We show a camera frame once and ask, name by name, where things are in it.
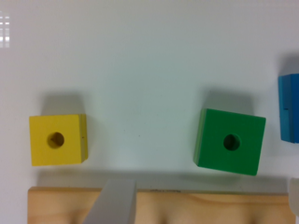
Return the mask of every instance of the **toy block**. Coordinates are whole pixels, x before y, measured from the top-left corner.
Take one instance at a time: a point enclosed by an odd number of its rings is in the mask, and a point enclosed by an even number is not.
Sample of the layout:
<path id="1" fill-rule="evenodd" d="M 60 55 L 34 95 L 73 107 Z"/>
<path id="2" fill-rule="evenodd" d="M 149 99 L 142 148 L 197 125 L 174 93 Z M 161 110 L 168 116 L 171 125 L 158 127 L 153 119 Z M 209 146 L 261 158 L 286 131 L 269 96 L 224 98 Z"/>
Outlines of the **toy block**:
<path id="1" fill-rule="evenodd" d="M 280 137 L 299 143 L 299 74 L 278 78 Z"/>
<path id="2" fill-rule="evenodd" d="M 194 162 L 243 175 L 258 172 L 265 118 L 203 109 Z"/>
<path id="3" fill-rule="evenodd" d="M 88 158 L 86 115 L 29 118 L 33 166 L 82 163 Z"/>

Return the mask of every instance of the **hole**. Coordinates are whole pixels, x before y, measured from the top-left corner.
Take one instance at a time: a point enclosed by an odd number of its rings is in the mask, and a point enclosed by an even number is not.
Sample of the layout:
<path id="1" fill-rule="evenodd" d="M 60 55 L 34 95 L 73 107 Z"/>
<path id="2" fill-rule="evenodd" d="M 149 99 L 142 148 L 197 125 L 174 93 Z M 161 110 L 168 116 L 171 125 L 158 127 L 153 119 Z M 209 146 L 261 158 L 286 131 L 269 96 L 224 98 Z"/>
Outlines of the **hole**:
<path id="1" fill-rule="evenodd" d="M 227 150 L 235 151 L 240 147 L 241 141 L 235 134 L 229 134 L 224 138 L 223 145 Z"/>
<path id="2" fill-rule="evenodd" d="M 48 144 L 52 148 L 61 147 L 64 144 L 64 136 L 61 133 L 52 133 L 48 137 Z"/>

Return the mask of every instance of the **gray object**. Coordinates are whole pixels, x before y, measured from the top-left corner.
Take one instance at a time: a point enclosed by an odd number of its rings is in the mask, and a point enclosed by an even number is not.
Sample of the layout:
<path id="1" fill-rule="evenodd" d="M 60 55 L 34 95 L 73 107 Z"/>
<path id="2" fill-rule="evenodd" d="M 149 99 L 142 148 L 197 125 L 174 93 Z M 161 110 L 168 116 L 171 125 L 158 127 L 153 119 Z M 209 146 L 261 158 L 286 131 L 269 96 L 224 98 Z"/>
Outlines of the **gray object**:
<path id="1" fill-rule="evenodd" d="M 83 224 L 134 224 L 136 183 L 108 180 Z"/>

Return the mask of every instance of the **wooden board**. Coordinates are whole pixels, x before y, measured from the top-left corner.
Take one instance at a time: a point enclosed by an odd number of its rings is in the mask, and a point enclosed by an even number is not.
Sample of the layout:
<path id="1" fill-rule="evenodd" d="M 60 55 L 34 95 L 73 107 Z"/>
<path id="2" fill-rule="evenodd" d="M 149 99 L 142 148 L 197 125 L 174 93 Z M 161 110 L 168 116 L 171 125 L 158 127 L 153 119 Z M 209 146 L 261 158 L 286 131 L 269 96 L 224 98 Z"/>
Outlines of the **wooden board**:
<path id="1" fill-rule="evenodd" d="M 80 224 L 100 189 L 31 188 L 29 224 Z M 135 224 L 295 224 L 287 195 L 138 192 Z"/>

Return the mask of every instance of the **wooden block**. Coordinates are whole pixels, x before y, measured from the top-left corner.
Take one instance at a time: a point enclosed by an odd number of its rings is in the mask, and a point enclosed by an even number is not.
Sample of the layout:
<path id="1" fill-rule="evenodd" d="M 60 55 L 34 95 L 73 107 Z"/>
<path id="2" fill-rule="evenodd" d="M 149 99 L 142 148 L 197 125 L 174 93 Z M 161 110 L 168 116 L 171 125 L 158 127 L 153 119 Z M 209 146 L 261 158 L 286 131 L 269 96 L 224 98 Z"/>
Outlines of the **wooden block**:
<path id="1" fill-rule="evenodd" d="M 31 188 L 28 224 L 80 224 L 100 189 Z M 138 192 L 135 224 L 295 224 L 287 195 Z"/>
<path id="2" fill-rule="evenodd" d="M 29 118 L 33 166 L 82 163 L 88 158 L 86 115 Z"/>
<path id="3" fill-rule="evenodd" d="M 194 162 L 242 175 L 258 172 L 265 118 L 203 109 Z"/>

